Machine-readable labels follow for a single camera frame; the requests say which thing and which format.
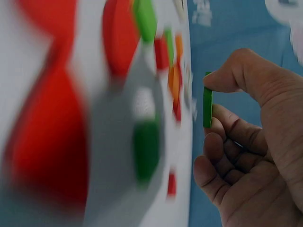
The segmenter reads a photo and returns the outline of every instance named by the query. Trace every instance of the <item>green piece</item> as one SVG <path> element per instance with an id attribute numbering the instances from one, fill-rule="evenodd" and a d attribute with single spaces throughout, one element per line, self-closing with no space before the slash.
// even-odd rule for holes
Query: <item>green piece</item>
<path id="1" fill-rule="evenodd" d="M 203 127 L 210 128 L 212 126 L 213 116 L 213 91 L 204 87 L 203 93 Z"/>
<path id="2" fill-rule="evenodd" d="M 133 11 L 143 41 L 153 42 L 158 22 L 151 0 L 134 0 Z"/>
<path id="3" fill-rule="evenodd" d="M 166 39 L 167 49 L 168 49 L 168 53 L 169 53 L 170 66 L 172 67 L 172 65 L 174 63 L 174 43 L 172 40 L 171 29 L 165 29 L 164 36 Z"/>
<path id="4" fill-rule="evenodd" d="M 160 129 L 157 119 L 137 123 L 133 142 L 137 180 L 139 183 L 148 183 L 160 159 Z"/>

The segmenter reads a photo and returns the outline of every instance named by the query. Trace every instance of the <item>orange piece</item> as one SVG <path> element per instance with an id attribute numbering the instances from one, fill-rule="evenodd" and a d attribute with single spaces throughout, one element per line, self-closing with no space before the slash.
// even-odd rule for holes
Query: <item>orange piece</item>
<path id="1" fill-rule="evenodd" d="M 177 104 L 180 96 L 180 78 L 178 67 L 176 65 L 174 65 L 169 71 L 168 83 L 174 103 Z"/>
<path id="2" fill-rule="evenodd" d="M 25 183 L 63 206 L 84 211 L 89 148 L 85 110 L 79 100 L 68 72 L 47 66 L 9 139 L 6 160 L 14 184 Z"/>
<path id="3" fill-rule="evenodd" d="M 177 57 L 183 55 L 183 42 L 182 42 L 182 34 L 177 34 L 176 37 L 176 49 L 177 49 Z"/>
<path id="4" fill-rule="evenodd" d="M 56 37 L 74 36 L 77 0 L 18 0 L 40 29 Z"/>
<path id="5" fill-rule="evenodd" d="M 174 172 L 169 173 L 169 185 L 167 188 L 167 196 L 175 197 L 177 194 L 176 175 Z"/>
<path id="6" fill-rule="evenodd" d="M 112 78 L 125 81 L 140 35 L 132 0 L 108 0 L 103 11 L 103 44 Z"/>
<path id="7" fill-rule="evenodd" d="M 178 71 L 179 71 L 180 87 L 182 87 L 183 86 L 183 80 L 182 80 L 181 57 L 177 57 L 177 67 L 178 67 Z"/>

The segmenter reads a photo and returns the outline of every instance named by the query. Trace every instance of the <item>skin wrinkle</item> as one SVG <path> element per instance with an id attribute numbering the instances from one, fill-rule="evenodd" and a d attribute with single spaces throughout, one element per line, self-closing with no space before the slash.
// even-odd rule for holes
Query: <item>skin wrinkle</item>
<path id="1" fill-rule="evenodd" d="M 275 179 L 279 176 L 279 173 L 276 174 L 276 176 L 274 177 L 273 180 L 271 180 L 269 183 L 267 183 L 266 185 L 264 185 L 263 187 L 261 187 L 260 189 L 258 189 L 254 194 L 252 194 L 248 199 L 245 199 L 244 201 L 242 201 L 240 203 L 240 205 L 233 210 L 233 212 L 228 216 L 225 226 L 228 226 L 228 222 L 231 220 L 231 217 L 247 202 L 249 202 L 251 200 L 251 198 L 253 198 L 254 196 L 258 195 L 261 191 L 263 191 L 267 186 L 271 185 Z"/>

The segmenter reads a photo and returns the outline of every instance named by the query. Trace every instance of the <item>toy piece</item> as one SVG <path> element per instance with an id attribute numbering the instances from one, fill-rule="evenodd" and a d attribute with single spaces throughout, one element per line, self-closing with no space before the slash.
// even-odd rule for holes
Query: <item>toy piece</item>
<path id="1" fill-rule="evenodd" d="M 133 134 L 134 159 L 139 183 L 148 183 L 160 159 L 160 125 L 152 90 L 140 87 L 134 96 L 136 120 Z"/>
<path id="2" fill-rule="evenodd" d="M 182 63 L 181 63 L 181 57 L 178 57 L 177 58 L 177 68 L 178 68 L 178 71 L 179 71 L 179 82 L 180 82 L 180 87 L 183 86 L 183 79 L 182 79 L 182 75 L 183 75 L 183 70 L 182 70 Z"/>
<path id="3" fill-rule="evenodd" d="M 175 114 L 176 121 L 181 122 L 181 103 L 180 103 L 180 99 L 179 99 L 177 104 L 175 104 L 175 103 L 173 104 L 173 112 Z"/>
<path id="4" fill-rule="evenodd" d="M 138 122 L 134 127 L 134 159 L 139 183 L 148 183 L 160 159 L 160 129 L 156 120 Z"/>
<path id="5" fill-rule="evenodd" d="M 203 127 L 210 128 L 212 126 L 213 115 L 213 91 L 204 87 L 203 94 Z"/>
<path id="6" fill-rule="evenodd" d="M 166 43 L 167 43 L 167 48 L 168 48 L 168 52 L 169 52 L 169 62 L 170 62 L 170 66 L 173 65 L 174 63 L 174 43 L 172 40 L 172 32 L 170 29 L 166 29 L 164 31 L 164 36 L 166 39 Z"/>
<path id="7" fill-rule="evenodd" d="M 181 21 L 185 20 L 184 0 L 174 0 L 175 6 Z"/>
<path id="8" fill-rule="evenodd" d="M 77 0 L 18 0 L 18 3 L 43 31 L 57 38 L 74 35 Z"/>
<path id="9" fill-rule="evenodd" d="M 181 58 L 183 55 L 182 34 L 176 35 L 175 42 L 176 42 L 176 49 L 177 49 L 177 58 Z"/>
<path id="10" fill-rule="evenodd" d="M 47 67 L 6 147 L 12 182 L 84 211 L 89 186 L 86 117 L 63 68 Z"/>
<path id="11" fill-rule="evenodd" d="M 103 11 L 103 44 L 112 79 L 125 81 L 140 36 L 130 0 L 108 0 Z"/>
<path id="12" fill-rule="evenodd" d="M 169 89 L 172 94 L 174 104 L 178 104 L 179 94 L 180 94 L 180 78 L 179 70 L 176 65 L 174 65 L 169 71 Z"/>
<path id="13" fill-rule="evenodd" d="M 157 70 L 164 70 L 169 67 L 169 54 L 165 37 L 155 39 L 155 54 Z"/>
<path id="14" fill-rule="evenodd" d="M 175 198 L 177 194 L 176 175 L 173 171 L 169 173 L 169 185 L 167 189 L 167 196 Z"/>
<path id="15" fill-rule="evenodd" d="M 133 11 L 143 41 L 153 42 L 157 31 L 157 19 L 151 0 L 134 0 Z"/>

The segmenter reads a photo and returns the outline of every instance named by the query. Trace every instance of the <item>red shape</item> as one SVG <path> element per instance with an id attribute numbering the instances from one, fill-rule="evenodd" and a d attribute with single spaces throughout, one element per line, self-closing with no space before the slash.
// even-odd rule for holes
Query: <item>red shape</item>
<path id="1" fill-rule="evenodd" d="M 176 117 L 176 121 L 181 122 L 181 103 L 180 103 L 180 99 L 179 99 L 177 105 L 175 103 L 173 104 L 173 112 L 174 112 L 174 115 Z"/>
<path id="2" fill-rule="evenodd" d="M 167 189 L 167 196 L 175 197 L 177 194 L 176 175 L 173 172 L 169 173 L 169 185 Z"/>
<path id="3" fill-rule="evenodd" d="M 40 29 L 56 36 L 74 35 L 77 0 L 18 0 Z"/>
<path id="4" fill-rule="evenodd" d="M 108 0 L 102 18 L 103 43 L 112 78 L 125 81 L 140 36 L 130 0 Z"/>
<path id="5" fill-rule="evenodd" d="M 78 100 L 69 73 L 64 68 L 46 67 L 24 105 L 6 158 L 17 185 L 25 183 L 65 206 L 84 209 L 89 184 L 88 139 L 84 109 Z"/>
<path id="6" fill-rule="evenodd" d="M 169 54 L 167 51 L 167 44 L 165 37 L 155 39 L 155 53 L 156 53 L 156 63 L 158 70 L 164 70 L 169 67 Z"/>
<path id="7" fill-rule="evenodd" d="M 181 68 L 181 57 L 177 57 L 177 68 L 179 71 L 179 81 L 180 81 L 180 88 L 183 86 L 183 80 L 182 80 L 182 68 Z"/>

